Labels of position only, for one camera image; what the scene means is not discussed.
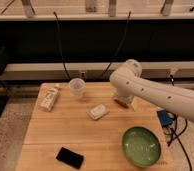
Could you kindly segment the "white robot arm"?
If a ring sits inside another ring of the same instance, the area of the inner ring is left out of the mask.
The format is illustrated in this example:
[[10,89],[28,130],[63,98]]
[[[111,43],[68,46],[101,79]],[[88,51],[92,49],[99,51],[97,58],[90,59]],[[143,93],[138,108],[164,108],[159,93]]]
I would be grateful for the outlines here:
[[110,83],[121,100],[138,96],[194,123],[193,90],[149,81],[141,73],[140,63],[129,59],[110,75]]

